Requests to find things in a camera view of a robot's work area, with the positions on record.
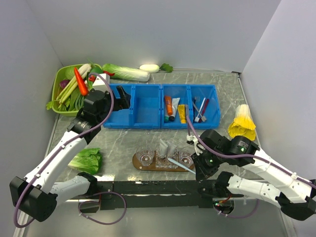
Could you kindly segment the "grey toothbrush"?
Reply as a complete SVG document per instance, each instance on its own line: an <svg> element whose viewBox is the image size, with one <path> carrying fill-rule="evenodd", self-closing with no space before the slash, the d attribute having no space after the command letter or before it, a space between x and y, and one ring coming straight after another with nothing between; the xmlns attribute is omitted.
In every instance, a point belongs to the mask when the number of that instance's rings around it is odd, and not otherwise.
<svg viewBox="0 0 316 237"><path fill-rule="evenodd" d="M199 122L199 120L201 121L205 121L205 118L203 117L203 115L200 113L200 109L197 108L196 106L196 102L198 102L199 99L197 97L193 98L193 107L195 108L195 110L197 111L197 116L195 117L195 122Z"/></svg>

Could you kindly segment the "white blue toothbrush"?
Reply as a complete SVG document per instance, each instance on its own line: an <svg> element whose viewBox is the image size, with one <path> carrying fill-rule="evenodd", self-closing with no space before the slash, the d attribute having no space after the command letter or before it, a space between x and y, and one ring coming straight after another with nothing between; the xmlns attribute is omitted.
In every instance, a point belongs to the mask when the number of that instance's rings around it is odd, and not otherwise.
<svg viewBox="0 0 316 237"><path fill-rule="evenodd" d="M181 163L175 161L175 160L172 159L172 158L168 158L168 161L171 162L171 163L173 163L173 164L175 164L175 165L177 165L177 166L179 166L179 167L182 168L182 169L185 169L185 170L188 171L188 172L191 172L191 173L193 173L193 174L196 174L195 171L189 169L188 167L182 165Z"/></svg>

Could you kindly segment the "white red toothpaste tube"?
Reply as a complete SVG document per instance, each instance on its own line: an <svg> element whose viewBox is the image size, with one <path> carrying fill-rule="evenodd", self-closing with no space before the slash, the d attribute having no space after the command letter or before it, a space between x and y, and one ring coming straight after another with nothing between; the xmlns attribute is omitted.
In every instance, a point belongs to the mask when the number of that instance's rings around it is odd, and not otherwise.
<svg viewBox="0 0 316 237"><path fill-rule="evenodd" d="M167 154L168 154L169 156L174 155L174 153L176 152L177 146L176 146L175 144L173 144L172 142L170 142L170 141L167 141L167 145L168 145Z"/></svg>

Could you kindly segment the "clear plastic cup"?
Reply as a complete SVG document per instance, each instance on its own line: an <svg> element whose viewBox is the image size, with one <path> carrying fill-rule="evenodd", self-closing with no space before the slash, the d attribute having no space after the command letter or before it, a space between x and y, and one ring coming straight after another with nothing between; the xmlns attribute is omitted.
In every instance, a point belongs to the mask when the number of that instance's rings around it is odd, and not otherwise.
<svg viewBox="0 0 316 237"><path fill-rule="evenodd" d="M183 147L179 150L178 153L178 161L184 165L185 167L191 167L193 165L193 159L191 158L191 155L195 153L195 150L193 147Z"/></svg>
<svg viewBox="0 0 316 237"><path fill-rule="evenodd" d="M154 149L149 145L140 146L136 151L136 157L143 166L149 166L154 159Z"/></svg>

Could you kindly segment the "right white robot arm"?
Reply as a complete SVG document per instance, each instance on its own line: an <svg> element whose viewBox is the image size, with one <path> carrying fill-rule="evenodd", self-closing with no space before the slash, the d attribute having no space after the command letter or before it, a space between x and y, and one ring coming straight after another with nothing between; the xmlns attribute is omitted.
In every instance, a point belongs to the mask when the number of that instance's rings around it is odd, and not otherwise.
<svg viewBox="0 0 316 237"><path fill-rule="evenodd" d="M191 157L197 181L210 178L224 163L242 167L264 180L263 183L257 182L222 171L214 185L201 188L200 193L214 198L249 196L268 202L299 221L315 215L316 181L304 179L288 170L248 138L237 136L229 140L210 129L201 136L187 135L187 143L195 149Z"/></svg>

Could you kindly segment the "white toothpaste tube blue cap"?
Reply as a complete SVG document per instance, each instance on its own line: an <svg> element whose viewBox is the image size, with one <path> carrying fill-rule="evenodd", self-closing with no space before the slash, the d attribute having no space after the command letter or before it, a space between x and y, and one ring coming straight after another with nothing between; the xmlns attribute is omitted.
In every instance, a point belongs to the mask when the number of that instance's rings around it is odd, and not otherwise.
<svg viewBox="0 0 316 237"><path fill-rule="evenodd" d="M165 158L168 151L168 145L166 142L164 142L162 139L159 140L159 157Z"/></svg>

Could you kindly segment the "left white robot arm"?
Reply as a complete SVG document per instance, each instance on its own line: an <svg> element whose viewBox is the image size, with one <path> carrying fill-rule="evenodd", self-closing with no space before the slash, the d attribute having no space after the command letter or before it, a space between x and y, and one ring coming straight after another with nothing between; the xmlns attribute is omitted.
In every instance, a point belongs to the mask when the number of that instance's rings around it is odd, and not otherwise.
<svg viewBox="0 0 316 237"><path fill-rule="evenodd" d="M84 100L84 106L67 127L56 147L24 178L14 177L9 184L13 205L33 219L43 222L57 205L83 195L96 196L97 179L87 172L56 184L61 172L98 134L111 112L129 109L131 95L122 86L116 86L119 97L113 91L92 89Z"/></svg>

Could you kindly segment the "clear square organizer tray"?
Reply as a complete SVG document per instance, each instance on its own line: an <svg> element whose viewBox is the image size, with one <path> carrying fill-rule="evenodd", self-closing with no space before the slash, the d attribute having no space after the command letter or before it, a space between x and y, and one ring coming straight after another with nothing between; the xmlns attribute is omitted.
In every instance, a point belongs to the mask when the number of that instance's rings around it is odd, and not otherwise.
<svg viewBox="0 0 316 237"><path fill-rule="evenodd" d="M167 156L163 156L159 153L159 150L156 151L156 164L155 168L157 169L176 169L178 165L170 162Z"/></svg>

